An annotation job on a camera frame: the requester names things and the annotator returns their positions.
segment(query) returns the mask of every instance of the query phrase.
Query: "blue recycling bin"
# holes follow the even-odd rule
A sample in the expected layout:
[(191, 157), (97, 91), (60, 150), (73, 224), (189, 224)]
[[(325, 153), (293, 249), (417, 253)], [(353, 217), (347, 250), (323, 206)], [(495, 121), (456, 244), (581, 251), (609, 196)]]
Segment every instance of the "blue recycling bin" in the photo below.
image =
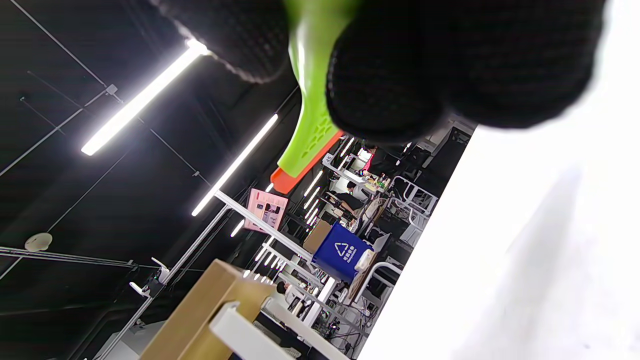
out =
[(351, 282), (357, 274), (355, 266), (365, 250), (373, 248), (336, 222), (316, 250), (312, 262), (332, 277)]

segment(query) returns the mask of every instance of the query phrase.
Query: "gloved hand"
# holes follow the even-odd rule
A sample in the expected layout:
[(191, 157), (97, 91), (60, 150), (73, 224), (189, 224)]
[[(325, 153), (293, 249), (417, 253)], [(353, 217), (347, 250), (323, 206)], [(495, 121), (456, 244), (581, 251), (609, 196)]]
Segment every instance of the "gloved hand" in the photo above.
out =
[[(246, 81), (288, 67), (282, 0), (151, 1)], [(374, 142), (428, 135), (451, 112), (539, 124), (589, 83), (603, 11), (604, 0), (364, 0), (333, 50), (330, 114)]]

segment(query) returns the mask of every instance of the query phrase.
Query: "pink poster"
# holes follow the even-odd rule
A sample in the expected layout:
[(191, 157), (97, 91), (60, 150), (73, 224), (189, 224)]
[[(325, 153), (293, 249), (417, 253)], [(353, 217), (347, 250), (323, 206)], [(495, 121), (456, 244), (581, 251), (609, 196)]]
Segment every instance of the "pink poster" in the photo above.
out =
[[(284, 216), (288, 201), (289, 199), (286, 197), (273, 195), (257, 189), (251, 189), (249, 205), (247, 205), (247, 208), (255, 216), (277, 230), (280, 226), (280, 222), (282, 221), (282, 217)], [(244, 222), (244, 228), (261, 231), (263, 233), (265, 232), (258, 227), (258, 225), (250, 221)]]

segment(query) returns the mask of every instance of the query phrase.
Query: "green handle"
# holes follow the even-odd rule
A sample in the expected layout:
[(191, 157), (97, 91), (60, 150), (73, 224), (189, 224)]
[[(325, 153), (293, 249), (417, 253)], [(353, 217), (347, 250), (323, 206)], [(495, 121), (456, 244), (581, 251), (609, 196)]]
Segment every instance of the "green handle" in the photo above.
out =
[(324, 90), (333, 45), (351, 22), (360, 0), (284, 0), (289, 15), (289, 56), (300, 84), (298, 125), (278, 166), (298, 177), (338, 132)]

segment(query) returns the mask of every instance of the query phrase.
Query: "cardboard box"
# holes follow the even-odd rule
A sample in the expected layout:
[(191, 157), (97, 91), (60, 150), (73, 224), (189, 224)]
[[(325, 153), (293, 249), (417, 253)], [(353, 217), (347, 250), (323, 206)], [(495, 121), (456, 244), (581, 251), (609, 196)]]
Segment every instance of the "cardboard box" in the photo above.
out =
[(215, 260), (173, 311), (140, 360), (227, 360), (229, 349), (209, 322), (226, 302), (240, 301), (237, 312), (253, 322), (275, 286), (244, 278), (233, 266)]
[(307, 236), (302, 247), (311, 254), (315, 254), (320, 245), (322, 245), (326, 236), (329, 234), (329, 231), (331, 231), (331, 225), (329, 225), (328, 222), (324, 220), (318, 221), (316, 228), (311, 231), (309, 236)]

